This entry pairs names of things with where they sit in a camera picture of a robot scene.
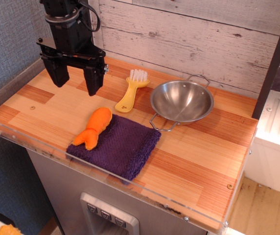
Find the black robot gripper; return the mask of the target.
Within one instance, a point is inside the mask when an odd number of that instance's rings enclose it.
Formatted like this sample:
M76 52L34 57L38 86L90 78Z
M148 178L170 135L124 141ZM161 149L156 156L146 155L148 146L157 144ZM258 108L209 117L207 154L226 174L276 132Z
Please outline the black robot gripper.
M93 34L85 22L74 22L66 25L51 25L52 38L39 38L37 44L42 54L48 58L85 59L95 68L83 69L89 96L96 95L103 86L104 74L108 65L104 62L106 53L93 44ZM53 83L62 87L69 79L67 66L59 61L43 59L45 68Z

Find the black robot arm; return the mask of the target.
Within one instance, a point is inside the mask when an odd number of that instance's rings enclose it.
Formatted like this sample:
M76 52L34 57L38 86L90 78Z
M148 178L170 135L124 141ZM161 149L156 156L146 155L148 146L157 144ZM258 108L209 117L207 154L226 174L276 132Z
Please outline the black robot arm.
M38 38L41 59L57 87L62 87L70 78L68 67L83 70L86 86L93 96L103 85L108 71L105 51L93 43L93 33L101 26L97 17L96 27L92 26L91 13L96 13L86 0L42 0L45 20L52 37Z

